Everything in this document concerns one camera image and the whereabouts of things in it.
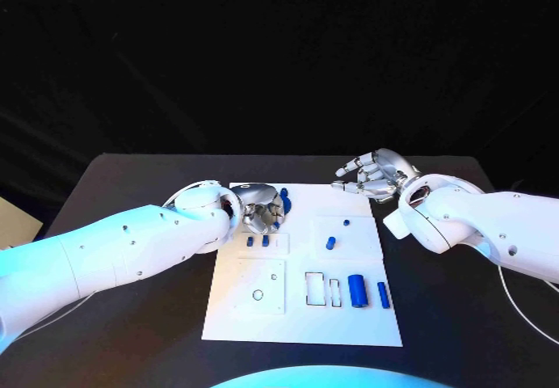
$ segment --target blue cylinder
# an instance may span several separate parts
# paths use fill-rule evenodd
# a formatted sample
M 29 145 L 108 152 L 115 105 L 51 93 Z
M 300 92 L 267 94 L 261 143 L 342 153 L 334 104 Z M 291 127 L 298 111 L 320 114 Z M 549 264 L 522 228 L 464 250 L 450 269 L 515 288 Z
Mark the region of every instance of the blue cylinder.
M 368 290 L 365 289 L 363 275 L 347 277 L 349 293 L 352 295 L 352 306 L 362 308 L 369 306 Z
M 391 302 L 388 300 L 388 292 L 386 292 L 385 282 L 381 281 L 376 285 L 379 286 L 382 308 L 383 309 L 389 309 L 391 308 Z
M 336 244 L 336 237 L 329 238 L 329 242 L 326 243 L 326 249 L 334 249 L 334 244 Z

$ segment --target table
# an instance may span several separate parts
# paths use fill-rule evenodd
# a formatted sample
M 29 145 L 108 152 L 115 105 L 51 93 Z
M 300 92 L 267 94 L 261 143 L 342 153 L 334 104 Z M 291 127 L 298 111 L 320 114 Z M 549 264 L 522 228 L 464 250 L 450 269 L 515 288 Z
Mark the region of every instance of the table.
M 48 236 L 147 204 L 205 179 L 330 183 L 346 156 L 104 154 L 91 163 Z M 409 157 L 419 170 L 457 175 L 490 191 L 474 158 Z M 216 253 L 94 295 L 0 356 L 2 386 L 212 386 L 296 365 L 389 369 L 451 386 L 556 386 L 559 348 L 529 328 L 507 301 L 493 263 L 466 246 L 442 255 L 396 240 L 372 202 L 402 348 L 202 341 Z M 533 322 L 559 338 L 559 296 L 506 271 Z

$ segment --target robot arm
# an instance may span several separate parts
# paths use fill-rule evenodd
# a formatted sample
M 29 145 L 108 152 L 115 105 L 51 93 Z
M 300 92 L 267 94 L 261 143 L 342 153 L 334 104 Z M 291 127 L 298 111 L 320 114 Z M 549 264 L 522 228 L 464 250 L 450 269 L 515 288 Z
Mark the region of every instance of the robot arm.
M 277 215 L 283 216 L 277 190 L 264 184 L 245 186 L 252 188 L 252 196 L 216 181 L 195 183 L 163 207 L 143 206 L 2 251 L 0 353 L 66 304 L 146 279 L 196 253 L 215 251 L 241 222 L 255 233 L 277 230 L 270 225 Z M 268 202 L 275 205 L 274 217 L 270 211 L 244 213 L 245 207 L 268 209 Z
M 332 186 L 381 203 L 399 194 L 398 209 L 385 218 L 396 238 L 412 234 L 435 253 L 466 244 L 497 265 L 559 282 L 559 200 L 516 192 L 486 194 L 458 178 L 421 175 L 386 149 L 356 158 L 337 176 L 359 167 L 359 182 Z

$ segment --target white cable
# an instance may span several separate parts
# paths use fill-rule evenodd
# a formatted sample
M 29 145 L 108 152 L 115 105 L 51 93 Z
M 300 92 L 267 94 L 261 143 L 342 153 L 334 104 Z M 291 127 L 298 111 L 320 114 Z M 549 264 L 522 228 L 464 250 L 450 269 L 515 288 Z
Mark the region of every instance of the white cable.
M 90 300 L 90 298 L 94 296 L 94 294 L 97 293 L 97 291 L 94 291 L 90 295 L 88 295 L 88 297 L 59 316 L 59 317 L 56 317 L 51 322 L 48 322 L 45 325 L 41 325 L 36 329 L 33 329 L 30 332 L 28 332 L 28 333 L 25 333 L 25 334 L 22 334 L 16 339 L 15 339 L 15 342 L 17 341 L 17 340 L 20 340 L 23 337 L 28 337 L 30 334 L 33 334 L 38 330 L 41 330 L 43 327 L 46 327 L 46 326 L 49 326 L 52 323 L 55 323 L 61 318 L 64 318 L 88 300 Z M 55 313 L 51 313 L 49 315 L 46 315 L 46 317 L 43 317 L 41 320 L 39 320 L 39 322 L 41 321 L 43 321 L 48 317 L 51 317 L 51 315 L 52 314 L 55 314 Z
M 542 332 L 540 328 L 532 323 L 530 319 L 525 316 L 523 312 L 520 311 L 520 308 L 516 306 L 513 297 L 510 296 L 510 292 L 509 292 L 509 288 L 507 288 L 507 283 L 504 282 L 502 266 L 499 265 L 497 267 L 499 267 L 499 275 L 500 275 L 500 277 L 502 277 L 502 283 L 503 283 L 504 292 L 507 293 L 509 301 L 513 303 L 515 309 L 519 311 L 520 317 L 530 323 L 530 326 L 538 330 L 539 334 L 540 334 L 551 342 L 553 342 L 556 345 L 559 345 L 559 341 L 558 341 L 556 339 L 553 339 L 548 334 L 545 334 L 545 333 Z
M 173 202 L 175 198 L 180 195 L 182 192 L 185 192 L 189 188 L 200 185 L 202 183 L 206 183 L 206 182 L 213 182 L 213 181 L 209 181 L 209 180 L 200 180 L 199 182 L 193 183 L 193 184 L 189 184 L 185 188 L 182 188 L 170 197 L 169 199 L 166 200 L 166 203 L 163 204 L 163 208 Z
M 553 285 L 553 283 L 551 283 L 549 281 L 545 280 L 545 284 L 555 290 L 559 292 L 559 288 L 556 287 L 556 285 Z

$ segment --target peg board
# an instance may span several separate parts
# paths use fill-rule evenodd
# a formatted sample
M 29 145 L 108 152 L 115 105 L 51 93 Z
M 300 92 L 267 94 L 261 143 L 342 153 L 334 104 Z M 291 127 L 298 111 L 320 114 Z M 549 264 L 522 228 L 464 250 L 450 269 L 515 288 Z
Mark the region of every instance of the peg board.
M 278 230 L 283 243 L 271 244 L 270 250 L 261 248 L 262 236 L 248 234 L 241 226 L 234 241 L 218 251 L 202 339 L 401 347 L 392 299 L 391 309 L 383 309 L 376 286 L 379 281 L 386 283 L 391 298 L 368 198 L 330 185 L 268 184 L 278 191 L 288 189 L 293 202 Z M 249 235 L 254 250 L 247 247 Z M 339 240 L 332 251 L 326 249 L 330 236 Z M 324 273 L 326 306 L 307 305 L 306 272 Z M 369 306 L 360 309 L 352 307 L 347 283 L 356 273 L 368 288 Z M 342 307 L 332 307 L 330 279 L 339 280 Z M 258 301 L 257 290 L 262 292 Z

